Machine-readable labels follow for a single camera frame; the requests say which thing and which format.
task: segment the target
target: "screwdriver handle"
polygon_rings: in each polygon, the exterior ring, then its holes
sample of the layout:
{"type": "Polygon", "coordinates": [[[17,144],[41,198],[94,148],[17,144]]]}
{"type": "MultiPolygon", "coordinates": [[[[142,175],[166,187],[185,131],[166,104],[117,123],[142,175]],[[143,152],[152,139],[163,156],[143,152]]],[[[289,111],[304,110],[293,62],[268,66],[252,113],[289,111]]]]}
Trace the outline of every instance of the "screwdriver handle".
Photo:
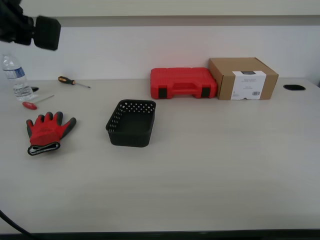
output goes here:
{"type": "Polygon", "coordinates": [[[65,76],[60,76],[58,77],[59,82],[63,83],[63,84],[71,84],[71,85],[75,85],[76,81],[75,80],[71,80],[65,76]]]}

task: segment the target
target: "wall shelf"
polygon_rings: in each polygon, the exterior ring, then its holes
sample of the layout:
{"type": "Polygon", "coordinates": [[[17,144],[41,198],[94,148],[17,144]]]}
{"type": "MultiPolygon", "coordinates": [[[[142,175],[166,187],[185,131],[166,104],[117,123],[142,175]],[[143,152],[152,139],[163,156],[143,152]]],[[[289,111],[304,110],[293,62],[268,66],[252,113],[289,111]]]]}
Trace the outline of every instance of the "wall shelf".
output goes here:
{"type": "Polygon", "coordinates": [[[28,16],[310,16],[319,0],[23,0],[28,16]]]}

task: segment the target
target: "white label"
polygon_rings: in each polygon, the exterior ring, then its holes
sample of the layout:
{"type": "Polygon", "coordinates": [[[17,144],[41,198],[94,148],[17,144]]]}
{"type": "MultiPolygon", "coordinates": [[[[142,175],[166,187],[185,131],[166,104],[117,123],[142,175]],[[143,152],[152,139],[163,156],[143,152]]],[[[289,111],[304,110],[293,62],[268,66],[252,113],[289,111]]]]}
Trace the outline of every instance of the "white label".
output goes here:
{"type": "Polygon", "coordinates": [[[233,71],[231,100],[259,100],[267,75],[263,71],[233,71]]]}

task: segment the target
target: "screwdriver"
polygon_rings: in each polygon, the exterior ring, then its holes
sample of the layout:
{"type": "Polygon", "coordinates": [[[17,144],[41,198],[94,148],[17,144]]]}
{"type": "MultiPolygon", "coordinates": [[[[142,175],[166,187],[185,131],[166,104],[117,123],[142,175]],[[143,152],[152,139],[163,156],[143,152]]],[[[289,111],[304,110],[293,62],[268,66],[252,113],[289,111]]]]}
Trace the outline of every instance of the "screwdriver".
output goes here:
{"type": "Polygon", "coordinates": [[[90,86],[86,86],[86,85],[83,85],[83,84],[80,84],[80,83],[76,83],[75,80],[71,80],[71,79],[69,79],[69,78],[67,78],[65,76],[58,77],[58,80],[59,80],[59,82],[61,82],[63,84],[71,84],[71,85],[77,84],[77,85],[80,85],[82,87],[86,87],[86,88],[89,88],[89,89],[91,88],[90,86]]]}
{"type": "Polygon", "coordinates": [[[42,100],[36,101],[36,102],[34,102],[34,103],[28,102],[28,101],[24,101],[24,102],[22,103],[22,105],[23,105],[25,108],[27,108],[27,109],[36,110],[36,109],[37,109],[37,106],[35,105],[36,103],[39,103],[39,102],[42,102],[42,101],[47,100],[47,99],[49,99],[49,98],[52,98],[53,96],[54,96],[54,95],[48,96],[48,97],[46,97],[46,98],[44,98],[44,99],[42,99],[42,100]]]}

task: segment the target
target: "glove cuff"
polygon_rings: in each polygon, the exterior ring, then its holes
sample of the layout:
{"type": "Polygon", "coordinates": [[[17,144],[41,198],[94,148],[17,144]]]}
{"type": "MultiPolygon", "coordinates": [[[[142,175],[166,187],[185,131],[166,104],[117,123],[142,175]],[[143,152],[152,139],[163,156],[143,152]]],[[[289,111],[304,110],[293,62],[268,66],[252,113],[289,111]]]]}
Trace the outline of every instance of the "glove cuff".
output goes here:
{"type": "Polygon", "coordinates": [[[60,148],[60,137],[57,133],[52,132],[37,137],[31,137],[30,143],[31,146],[28,148],[28,154],[34,156],[60,148]]]}

